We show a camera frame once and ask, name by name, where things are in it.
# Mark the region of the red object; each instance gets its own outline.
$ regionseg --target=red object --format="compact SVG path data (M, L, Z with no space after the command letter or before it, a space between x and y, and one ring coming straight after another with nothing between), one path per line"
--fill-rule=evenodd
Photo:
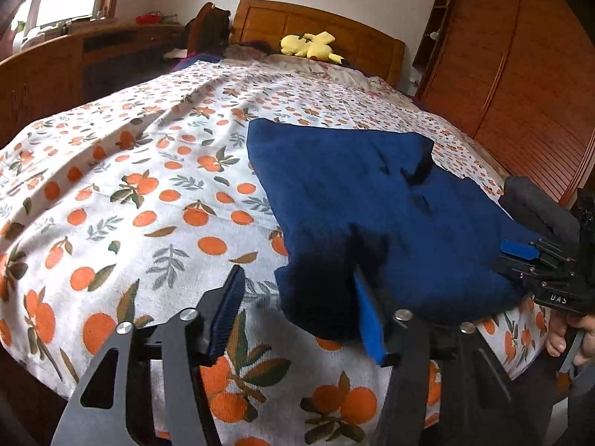
M161 21L161 15L156 13L147 13L135 18L139 25L155 25Z

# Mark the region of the navy blue cloth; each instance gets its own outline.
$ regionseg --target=navy blue cloth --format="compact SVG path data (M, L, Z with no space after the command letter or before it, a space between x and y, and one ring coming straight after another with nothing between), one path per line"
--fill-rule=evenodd
M471 179L431 158L417 133L249 124L248 153L284 233L275 272L284 314L326 339L358 336L353 264L402 308L458 324L524 296L490 268L499 241L539 236Z
M197 53L195 55L191 55L190 57L186 57L185 59L181 59L170 73L187 69L190 65L194 65L198 61L208 62L209 64L218 64L222 60L223 57L221 55L213 55L212 53Z

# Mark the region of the yellow plush toy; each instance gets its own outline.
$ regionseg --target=yellow plush toy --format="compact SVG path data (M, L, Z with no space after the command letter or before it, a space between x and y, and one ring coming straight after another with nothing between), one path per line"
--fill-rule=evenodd
M303 37L288 35L281 41L281 53L305 57L313 61L331 61L335 64L342 64L343 57L333 53L332 48L328 46L334 40L335 38L328 32L318 35L306 33Z

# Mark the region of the wooden desk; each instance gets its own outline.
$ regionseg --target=wooden desk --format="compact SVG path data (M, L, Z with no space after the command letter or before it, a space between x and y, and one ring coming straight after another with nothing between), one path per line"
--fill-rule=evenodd
M126 68L145 74L147 66L158 65L161 54L175 46L182 32L179 25L106 24L42 43L0 63L0 147L35 120L84 104L89 96L102 97L85 89L93 82L89 71L96 64L153 50L144 68ZM122 68L121 62L112 68L114 72Z

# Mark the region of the wardrobe door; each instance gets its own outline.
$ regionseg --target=wardrobe door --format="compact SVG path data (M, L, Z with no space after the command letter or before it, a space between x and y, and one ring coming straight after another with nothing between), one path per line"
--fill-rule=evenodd
M595 49L564 0L520 0L502 76L475 140L565 204L595 145Z
M473 137L514 30L518 0L455 0L422 96L431 112Z

